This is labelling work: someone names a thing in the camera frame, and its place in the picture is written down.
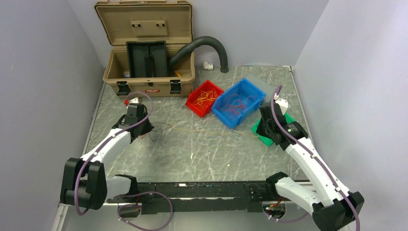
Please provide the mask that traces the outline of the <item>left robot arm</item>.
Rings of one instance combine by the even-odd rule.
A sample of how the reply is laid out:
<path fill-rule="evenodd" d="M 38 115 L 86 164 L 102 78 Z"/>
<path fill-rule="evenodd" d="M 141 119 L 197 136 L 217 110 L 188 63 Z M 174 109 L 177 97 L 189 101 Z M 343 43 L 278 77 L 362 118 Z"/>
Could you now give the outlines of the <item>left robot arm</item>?
<path fill-rule="evenodd" d="M 112 126 L 102 142 L 82 157 L 68 159 L 64 166 L 61 203 L 75 206 L 83 215 L 81 208 L 98 210 L 107 199 L 116 196 L 126 202 L 134 201 L 139 193 L 136 177 L 118 174 L 108 178 L 105 167 L 137 137 L 152 131 L 148 117 L 144 104 L 130 103 L 126 114 Z"/>

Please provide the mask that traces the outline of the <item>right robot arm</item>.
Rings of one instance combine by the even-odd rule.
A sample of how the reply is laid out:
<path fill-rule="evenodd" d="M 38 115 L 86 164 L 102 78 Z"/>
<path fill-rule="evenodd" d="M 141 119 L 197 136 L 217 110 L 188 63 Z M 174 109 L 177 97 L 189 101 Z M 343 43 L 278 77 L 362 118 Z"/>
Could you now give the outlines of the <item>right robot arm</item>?
<path fill-rule="evenodd" d="M 321 159 L 306 130 L 296 121 L 288 123 L 277 103 L 260 107 L 260 114 L 257 134 L 272 139 L 289 154 L 314 186 L 309 190 L 279 172 L 266 179 L 266 196 L 296 203 L 321 231 L 345 231 L 352 223 L 360 230 L 359 213 L 364 204 L 361 193 L 351 192 L 341 183 Z"/>

